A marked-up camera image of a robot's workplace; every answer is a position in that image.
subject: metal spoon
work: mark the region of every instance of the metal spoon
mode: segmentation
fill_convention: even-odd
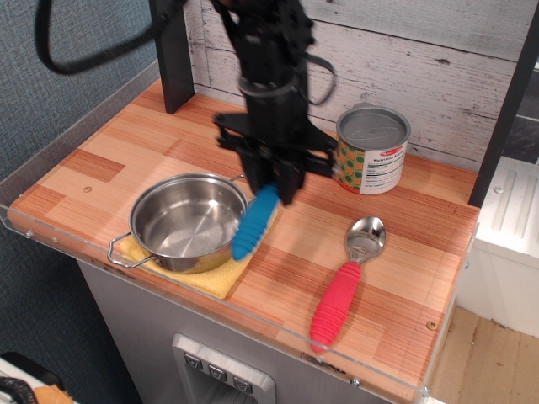
[[[337,271],[312,318],[310,336],[314,342],[328,346],[339,335],[360,282],[360,264],[378,256],[385,242],[386,227],[377,217],[364,217],[352,226],[345,243],[350,261]],[[323,351],[315,344],[311,349]]]

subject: white wooden wall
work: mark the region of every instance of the white wooden wall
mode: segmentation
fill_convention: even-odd
[[[338,75],[311,121],[334,122],[360,101],[393,108],[412,126],[408,152],[478,171],[537,0],[303,0],[317,43]],[[195,91],[243,105],[239,65],[206,0],[185,9]],[[328,73],[312,69],[312,96]]]

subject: can lid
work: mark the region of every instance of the can lid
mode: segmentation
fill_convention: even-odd
[[[364,150],[386,150],[400,146],[408,140],[410,131],[406,118],[383,107],[349,109],[337,120],[339,137],[351,146]]]

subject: nutrition label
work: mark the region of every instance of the nutrition label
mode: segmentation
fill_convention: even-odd
[[[403,172],[406,145],[387,151],[366,151],[360,192],[380,194],[397,185]]]

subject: red spoon handle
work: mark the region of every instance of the red spoon handle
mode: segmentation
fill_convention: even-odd
[[[312,318],[311,340],[328,346],[339,335],[360,278],[361,266],[358,263],[349,262],[339,268]],[[314,344],[311,344],[311,349],[316,353],[323,351]]]

